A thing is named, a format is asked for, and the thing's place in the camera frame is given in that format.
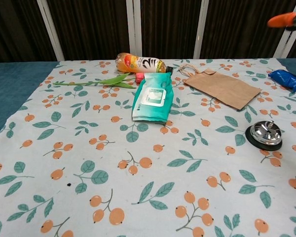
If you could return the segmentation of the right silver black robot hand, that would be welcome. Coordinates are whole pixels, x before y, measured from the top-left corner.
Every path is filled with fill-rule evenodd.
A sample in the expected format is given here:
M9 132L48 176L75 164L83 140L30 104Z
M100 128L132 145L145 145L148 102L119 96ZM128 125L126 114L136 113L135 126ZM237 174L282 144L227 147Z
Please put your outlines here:
M287 31L296 31L296 12L289 12L272 17L267 22L270 28L285 28Z

